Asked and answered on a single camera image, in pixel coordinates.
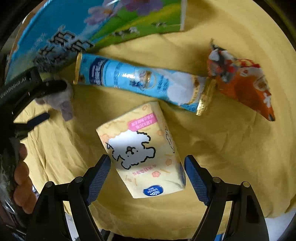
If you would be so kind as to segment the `person's left hand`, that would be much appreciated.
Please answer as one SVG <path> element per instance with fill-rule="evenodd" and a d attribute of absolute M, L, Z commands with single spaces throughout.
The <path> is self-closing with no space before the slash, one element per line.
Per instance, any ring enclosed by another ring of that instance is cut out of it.
<path fill-rule="evenodd" d="M 13 198 L 15 203 L 20 206 L 26 214 L 32 214 L 37 198 L 33 192 L 32 180 L 29 177 L 29 167 L 24 162 L 27 154 L 25 145 L 20 143 L 20 160 L 14 172 L 14 178 L 17 186 L 15 188 Z"/>

